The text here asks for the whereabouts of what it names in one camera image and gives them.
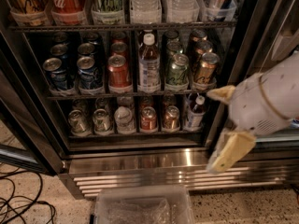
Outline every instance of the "bottle label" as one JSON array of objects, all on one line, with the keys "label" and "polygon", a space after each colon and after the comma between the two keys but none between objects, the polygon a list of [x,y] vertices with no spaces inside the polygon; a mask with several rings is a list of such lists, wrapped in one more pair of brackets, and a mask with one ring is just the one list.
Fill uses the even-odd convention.
[{"label": "bottle label", "polygon": [[140,86],[155,87],[160,84],[160,59],[142,60],[139,58]]},{"label": "bottle label", "polygon": [[199,127],[203,116],[205,113],[202,114],[195,114],[193,113],[190,109],[188,109],[188,114],[186,117],[186,126],[191,128],[191,127]]}]

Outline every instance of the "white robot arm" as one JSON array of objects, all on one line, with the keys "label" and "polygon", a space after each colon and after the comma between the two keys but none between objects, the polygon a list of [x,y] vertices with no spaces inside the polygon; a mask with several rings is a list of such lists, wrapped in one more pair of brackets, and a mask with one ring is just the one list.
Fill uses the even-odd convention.
[{"label": "white robot arm", "polygon": [[232,132],[223,132],[209,160],[210,173],[226,171],[255,146],[255,136],[290,126],[299,116],[299,53],[264,74],[254,74],[236,87],[209,91],[207,96],[228,105]]}]

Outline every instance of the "speckled floor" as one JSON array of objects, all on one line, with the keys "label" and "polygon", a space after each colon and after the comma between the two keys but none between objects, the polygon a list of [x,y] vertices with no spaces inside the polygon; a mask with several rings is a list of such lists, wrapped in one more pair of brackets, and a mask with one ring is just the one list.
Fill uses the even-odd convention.
[{"label": "speckled floor", "polygon": [[[18,140],[11,137],[11,133],[1,122],[0,142],[20,147]],[[0,173],[11,172],[14,169],[6,164],[0,165]],[[23,195],[34,199],[40,185],[37,175],[24,173],[12,176],[11,179],[16,185],[15,196]],[[93,201],[75,200],[57,176],[42,175],[42,179],[43,189],[38,200],[55,206],[57,214],[54,223],[89,223],[90,215],[94,211]],[[1,180],[0,190],[0,198],[8,199],[13,190],[11,182]],[[218,189],[193,191],[190,194],[195,222],[198,224],[299,224],[299,205],[290,187]],[[22,205],[17,199],[11,204],[14,207]],[[0,207],[0,223],[3,218],[1,214],[5,211]],[[26,223],[47,223],[50,210],[47,206],[34,205],[22,216]],[[19,224],[23,221],[16,218],[9,223]]]}]

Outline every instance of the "white bottle cap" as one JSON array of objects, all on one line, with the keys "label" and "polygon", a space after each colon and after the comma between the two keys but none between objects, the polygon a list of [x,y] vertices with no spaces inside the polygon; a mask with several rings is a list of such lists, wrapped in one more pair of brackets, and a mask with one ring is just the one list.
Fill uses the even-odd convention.
[{"label": "white bottle cap", "polygon": [[145,34],[143,36],[143,43],[151,46],[155,43],[155,36],[153,34]]},{"label": "white bottle cap", "polygon": [[197,96],[196,101],[195,101],[198,105],[203,105],[205,103],[205,97],[204,96]]}]

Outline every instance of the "beverage cooler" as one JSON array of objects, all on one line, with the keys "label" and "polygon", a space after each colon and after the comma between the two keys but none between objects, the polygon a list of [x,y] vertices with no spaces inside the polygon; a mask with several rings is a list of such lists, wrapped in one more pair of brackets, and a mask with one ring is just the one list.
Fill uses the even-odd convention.
[{"label": "beverage cooler", "polygon": [[234,124],[206,93],[296,52],[299,0],[232,0],[222,10],[214,0],[0,1],[0,115],[24,146],[1,145],[0,161],[57,175],[76,198],[298,180],[296,118],[258,136],[226,172],[208,173],[221,131]]}]

